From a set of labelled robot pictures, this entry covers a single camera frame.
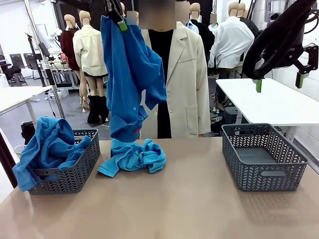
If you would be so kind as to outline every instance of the plastic basket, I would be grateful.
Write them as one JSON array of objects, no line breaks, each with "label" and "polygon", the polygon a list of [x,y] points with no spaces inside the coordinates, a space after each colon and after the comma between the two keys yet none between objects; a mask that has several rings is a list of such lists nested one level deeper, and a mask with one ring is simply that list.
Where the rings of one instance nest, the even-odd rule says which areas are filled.
[{"label": "plastic basket", "polygon": [[308,160],[270,124],[223,125],[223,154],[242,191],[294,191]]},{"label": "plastic basket", "polygon": [[63,170],[57,168],[35,169],[34,173],[40,178],[50,176],[50,179],[54,179],[44,180],[30,189],[30,194],[65,194],[78,193],[82,190],[101,154],[98,130],[76,129],[73,132],[76,143],[81,142],[82,138],[87,135],[91,139],[91,144],[72,167]]}]

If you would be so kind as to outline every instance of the white table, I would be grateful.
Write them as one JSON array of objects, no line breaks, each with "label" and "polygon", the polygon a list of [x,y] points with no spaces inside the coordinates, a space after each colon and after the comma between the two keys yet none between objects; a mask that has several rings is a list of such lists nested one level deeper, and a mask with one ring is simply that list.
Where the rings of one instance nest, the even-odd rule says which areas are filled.
[{"label": "white table", "polygon": [[264,79],[261,93],[251,79],[221,79],[216,83],[249,123],[288,126],[287,139],[294,140],[299,125],[319,124],[319,102],[275,80]]},{"label": "white table", "polygon": [[5,114],[21,105],[26,104],[32,118],[34,126],[36,126],[36,116],[34,114],[31,102],[33,96],[51,90],[51,86],[23,86],[23,87],[6,87],[0,88],[0,115]]}]

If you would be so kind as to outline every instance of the black shirt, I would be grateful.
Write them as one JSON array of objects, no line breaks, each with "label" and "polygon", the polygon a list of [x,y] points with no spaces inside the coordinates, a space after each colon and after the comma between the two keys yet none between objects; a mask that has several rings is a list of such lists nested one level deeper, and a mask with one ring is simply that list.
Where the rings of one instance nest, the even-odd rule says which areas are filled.
[{"label": "black shirt", "polygon": [[[167,69],[170,52],[170,44],[174,30],[159,32],[149,30],[152,50],[163,60],[165,84],[167,83]],[[167,102],[160,103],[158,109],[158,138],[171,138],[170,120]]]}]

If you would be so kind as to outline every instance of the blue cloth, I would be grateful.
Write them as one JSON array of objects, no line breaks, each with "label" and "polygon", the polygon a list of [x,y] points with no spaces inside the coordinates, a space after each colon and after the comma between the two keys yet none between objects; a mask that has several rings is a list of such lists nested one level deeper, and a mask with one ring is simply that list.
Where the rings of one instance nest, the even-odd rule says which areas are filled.
[{"label": "blue cloth", "polygon": [[186,23],[186,27],[191,29],[192,31],[196,32],[197,34],[199,34],[198,27],[195,26],[190,20],[189,20],[189,22]]},{"label": "blue cloth", "polygon": [[65,119],[40,117],[35,135],[13,167],[20,190],[27,191],[42,182],[33,169],[63,170],[73,166],[90,142],[85,136],[80,144],[75,144],[73,130]]},{"label": "blue cloth", "polygon": [[148,167],[150,173],[155,173],[163,169],[165,163],[166,155],[162,148],[150,139],[146,139],[143,146],[114,139],[111,145],[111,158],[99,167],[98,172],[113,178],[120,168],[135,171]]},{"label": "blue cloth", "polygon": [[162,59],[146,46],[137,25],[120,28],[110,18],[101,19],[104,62],[108,69],[107,107],[112,112],[111,137],[121,142],[134,142],[139,137],[149,109],[166,102],[166,87]]}]

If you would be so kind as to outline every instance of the blue shirt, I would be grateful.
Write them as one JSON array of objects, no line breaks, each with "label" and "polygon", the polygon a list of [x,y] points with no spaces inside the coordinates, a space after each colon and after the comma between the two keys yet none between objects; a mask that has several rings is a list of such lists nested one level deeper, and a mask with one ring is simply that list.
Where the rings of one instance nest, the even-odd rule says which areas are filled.
[{"label": "blue shirt", "polygon": [[166,102],[166,87],[162,59],[146,46],[137,25],[128,25],[121,32],[110,18],[101,18],[104,62],[108,69],[107,106],[112,112],[111,137],[121,142],[133,142],[146,111],[141,106],[142,91],[145,104],[152,110]]},{"label": "blue shirt", "polygon": [[192,31],[196,32],[197,34],[199,34],[199,30],[198,27],[195,26],[190,20],[189,22],[186,23],[186,26],[191,29]]}]

